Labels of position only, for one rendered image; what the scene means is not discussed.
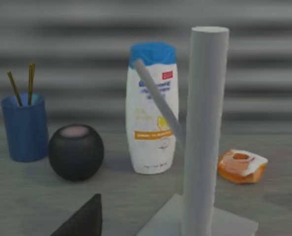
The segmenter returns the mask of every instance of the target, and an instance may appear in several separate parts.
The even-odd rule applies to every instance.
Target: pen holder
[[[8,150],[14,161],[32,162],[48,155],[48,127],[43,96],[32,95],[28,104],[28,94],[20,94],[23,106],[19,106],[16,96],[1,101]]]

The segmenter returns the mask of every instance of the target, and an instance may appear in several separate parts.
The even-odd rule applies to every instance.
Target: black pointed object
[[[101,236],[101,232],[101,194],[96,194],[51,236]]]

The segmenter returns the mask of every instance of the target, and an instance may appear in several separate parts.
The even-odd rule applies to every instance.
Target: black round vase
[[[82,131],[68,134],[70,128]],[[100,135],[90,126],[72,124],[58,129],[49,142],[49,161],[53,170],[69,181],[82,181],[93,176],[104,158]]]

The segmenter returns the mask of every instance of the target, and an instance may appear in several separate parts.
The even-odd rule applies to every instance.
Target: gray corrugated wall
[[[292,1],[0,0],[0,99],[6,71],[26,91],[35,62],[49,120],[124,128],[129,47],[162,40],[177,49],[184,122],[198,25],[231,29],[223,130],[292,132]]]

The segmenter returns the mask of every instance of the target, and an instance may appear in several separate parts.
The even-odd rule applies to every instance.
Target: wooden table
[[[50,125],[50,134],[57,128]],[[134,236],[174,193],[182,193],[179,150],[170,170],[143,176],[133,172],[125,134],[101,131],[101,136],[103,166],[93,178],[70,183],[55,175],[47,158],[12,161],[0,124],[0,236],[49,236],[96,193],[102,194],[103,235]],[[258,221],[257,236],[292,236],[292,136],[223,135],[221,152],[230,148],[267,157],[268,168],[254,185],[218,177],[215,205]]]

